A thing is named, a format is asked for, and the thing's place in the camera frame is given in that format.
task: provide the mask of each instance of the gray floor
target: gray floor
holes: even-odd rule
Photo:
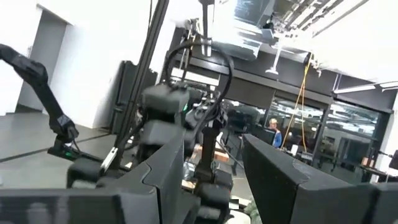
[[[41,113],[8,114],[0,117],[0,159],[52,146],[55,135],[48,126],[49,117]],[[103,131],[79,126],[79,138],[86,139],[104,134]],[[105,157],[111,149],[114,136],[106,136],[79,143],[82,151]],[[71,162],[46,152],[0,163],[4,189],[64,188],[66,171]],[[244,171],[237,170],[233,194],[249,199],[251,196]]]

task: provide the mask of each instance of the man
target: man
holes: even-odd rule
[[[282,145],[282,133],[277,129],[278,121],[275,118],[269,120],[269,129],[275,130],[274,147],[279,148]]]

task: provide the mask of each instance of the black robotic arm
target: black robotic arm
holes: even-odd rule
[[[35,62],[11,48],[0,44],[0,59],[11,65],[17,74],[35,91],[50,116],[50,129],[64,144],[71,143],[79,135],[75,123],[63,113],[49,84],[49,76],[44,65]]]

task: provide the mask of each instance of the black pole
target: black pole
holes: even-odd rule
[[[135,111],[137,110],[137,101],[139,95],[143,91],[143,85],[145,81],[145,75],[148,73],[149,65],[152,60],[152,56],[155,51],[155,46],[157,39],[159,37],[160,28],[162,27],[164,17],[166,15],[167,7],[169,6],[169,0],[159,0],[154,15],[152,17],[152,22],[149,27],[147,38],[145,40],[144,48],[142,49],[141,57],[137,65],[136,80],[137,85],[134,85],[130,93],[129,102],[126,106],[126,110],[123,115],[123,123],[121,131],[116,137],[114,146],[117,147],[122,140],[122,138],[127,135],[131,128],[131,120],[134,119]],[[117,168],[120,165],[121,157],[123,152],[119,152],[109,168]]]

